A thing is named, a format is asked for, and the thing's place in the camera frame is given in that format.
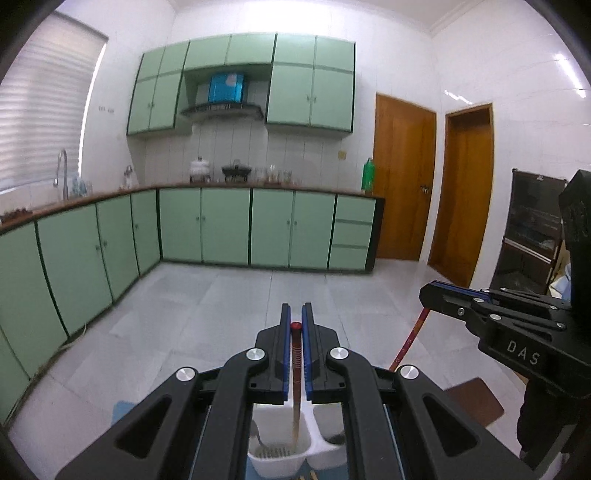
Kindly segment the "black wok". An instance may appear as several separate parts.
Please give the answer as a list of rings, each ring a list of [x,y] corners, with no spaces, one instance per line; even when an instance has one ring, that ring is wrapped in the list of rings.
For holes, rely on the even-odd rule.
[[[249,181],[252,168],[243,164],[239,159],[235,159],[230,164],[222,166],[221,172],[226,183],[246,183]]]

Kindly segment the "blue range hood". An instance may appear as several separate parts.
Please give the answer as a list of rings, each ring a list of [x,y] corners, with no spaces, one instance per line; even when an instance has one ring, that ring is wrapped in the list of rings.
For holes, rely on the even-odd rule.
[[[177,116],[190,123],[211,119],[252,118],[263,120],[263,108],[247,101],[247,82],[242,73],[214,73],[206,81],[186,76],[186,104]]]

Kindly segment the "green lower kitchen cabinets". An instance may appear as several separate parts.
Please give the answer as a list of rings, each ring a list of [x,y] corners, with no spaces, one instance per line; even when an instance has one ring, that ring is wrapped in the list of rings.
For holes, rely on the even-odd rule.
[[[160,262],[373,270],[382,198],[164,186],[79,200],[1,229],[1,416],[78,331]]]

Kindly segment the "green bottle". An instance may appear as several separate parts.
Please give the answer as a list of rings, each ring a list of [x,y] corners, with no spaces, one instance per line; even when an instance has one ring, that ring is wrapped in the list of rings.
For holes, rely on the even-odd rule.
[[[369,158],[365,164],[363,164],[362,173],[362,190],[365,193],[370,193],[374,189],[376,175],[376,165],[372,158]]]

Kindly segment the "silver metal spoon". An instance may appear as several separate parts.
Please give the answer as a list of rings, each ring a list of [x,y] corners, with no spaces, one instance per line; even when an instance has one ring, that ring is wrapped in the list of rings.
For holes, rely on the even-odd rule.
[[[259,427],[257,426],[255,420],[252,420],[252,422],[250,422],[250,433],[249,433],[249,437],[256,439],[257,443],[259,444],[259,448],[262,448],[262,449],[266,449],[267,448],[266,444],[263,443],[263,440],[260,437]]]

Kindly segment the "small brown wooden stool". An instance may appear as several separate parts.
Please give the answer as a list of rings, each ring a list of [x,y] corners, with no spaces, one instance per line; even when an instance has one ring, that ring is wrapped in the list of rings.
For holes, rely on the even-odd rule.
[[[484,427],[489,427],[505,413],[499,400],[480,377],[450,387],[446,392]]]

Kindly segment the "white window blind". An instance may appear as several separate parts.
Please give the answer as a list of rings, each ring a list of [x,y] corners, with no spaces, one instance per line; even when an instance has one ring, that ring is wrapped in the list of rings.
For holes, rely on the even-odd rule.
[[[53,180],[65,149],[80,173],[88,104],[107,39],[61,13],[49,15],[1,82],[1,188]]]

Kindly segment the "wooden door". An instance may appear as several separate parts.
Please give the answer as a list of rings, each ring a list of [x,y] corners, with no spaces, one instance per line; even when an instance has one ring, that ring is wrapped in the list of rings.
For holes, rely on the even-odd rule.
[[[494,176],[493,106],[446,116],[442,188],[428,264],[468,287],[481,253]]]
[[[435,172],[437,115],[387,95],[376,96],[374,193],[385,199],[378,256],[420,259]]]

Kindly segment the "black glass cabinet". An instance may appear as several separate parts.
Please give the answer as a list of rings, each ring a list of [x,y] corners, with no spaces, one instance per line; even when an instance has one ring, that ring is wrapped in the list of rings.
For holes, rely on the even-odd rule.
[[[564,179],[515,169],[502,248],[490,288],[543,295],[563,243],[559,196]]]

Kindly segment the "glass jars on counter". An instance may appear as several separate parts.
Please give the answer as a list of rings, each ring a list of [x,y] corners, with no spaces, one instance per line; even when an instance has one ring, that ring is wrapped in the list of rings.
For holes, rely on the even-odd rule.
[[[293,183],[293,172],[281,170],[276,165],[256,167],[254,170],[256,183],[267,185],[291,185]]]

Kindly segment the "right wooden door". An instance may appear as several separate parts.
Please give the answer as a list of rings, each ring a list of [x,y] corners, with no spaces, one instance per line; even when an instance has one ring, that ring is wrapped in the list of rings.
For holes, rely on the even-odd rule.
[[[494,176],[493,106],[446,116],[442,188],[428,264],[468,287],[481,253]]]

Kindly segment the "chrome sink faucet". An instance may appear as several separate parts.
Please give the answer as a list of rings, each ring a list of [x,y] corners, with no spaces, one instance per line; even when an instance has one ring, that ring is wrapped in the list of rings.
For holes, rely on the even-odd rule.
[[[68,157],[65,149],[62,149],[57,157],[57,167],[53,179],[53,187],[62,187],[62,199],[67,200],[68,192]]]

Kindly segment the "beige chopstick red patterned end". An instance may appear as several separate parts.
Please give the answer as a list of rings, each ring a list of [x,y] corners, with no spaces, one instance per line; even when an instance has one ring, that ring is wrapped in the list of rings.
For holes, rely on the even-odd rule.
[[[424,307],[422,309],[417,321],[415,322],[415,325],[413,326],[413,329],[411,330],[410,334],[408,335],[405,343],[401,347],[397,356],[394,358],[394,361],[390,365],[390,367],[389,367],[390,371],[394,372],[399,368],[399,366],[401,365],[401,362],[404,360],[408,351],[411,349],[412,345],[414,344],[415,340],[417,339],[422,327],[424,326],[424,324],[429,316],[429,313],[430,313],[430,311],[428,308]]]

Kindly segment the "green kitchen cabinets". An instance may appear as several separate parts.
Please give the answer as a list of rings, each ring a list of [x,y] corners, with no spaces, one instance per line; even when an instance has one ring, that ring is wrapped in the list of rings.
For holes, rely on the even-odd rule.
[[[242,33],[197,38],[142,54],[127,133],[187,134],[177,116],[186,104],[186,76],[242,73],[247,101],[263,108],[268,126],[353,132],[356,45],[322,36]]]
[[[1,229],[1,416],[78,331],[160,262],[373,270],[382,198],[164,186],[79,200]]]

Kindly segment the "white cooking pot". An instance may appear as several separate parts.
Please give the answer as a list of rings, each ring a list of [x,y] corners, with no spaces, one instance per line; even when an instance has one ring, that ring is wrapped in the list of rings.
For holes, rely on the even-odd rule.
[[[189,164],[190,183],[211,182],[211,163],[202,157],[192,160]]]

